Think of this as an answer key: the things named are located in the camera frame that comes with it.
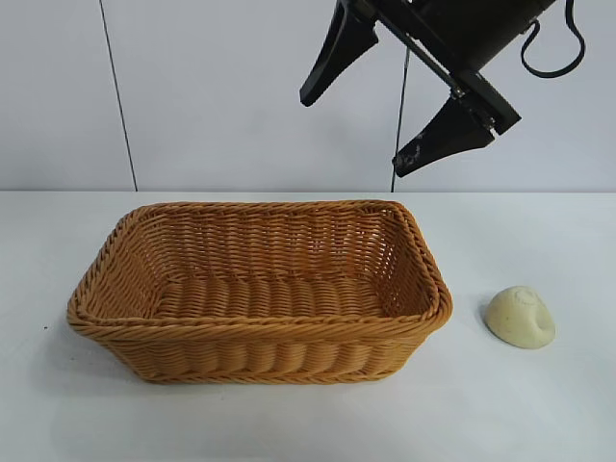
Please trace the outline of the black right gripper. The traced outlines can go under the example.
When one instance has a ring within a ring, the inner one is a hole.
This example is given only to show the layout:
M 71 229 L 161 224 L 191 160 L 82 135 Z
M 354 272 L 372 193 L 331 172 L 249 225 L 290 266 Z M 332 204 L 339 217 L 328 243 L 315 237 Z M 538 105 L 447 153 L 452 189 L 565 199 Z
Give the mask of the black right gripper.
M 481 118 L 501 135 L 521 117 L 480 70 L 551 5 L 534 0 L 338 0 L 321 51 L 299 90 L 300 102 L 312 106 L 342 72 L 378 44 L 374 27 L 379 21 L 458 97 L 450 97 L 395 155 L 396 176 L 484 148 L 495 137 Z

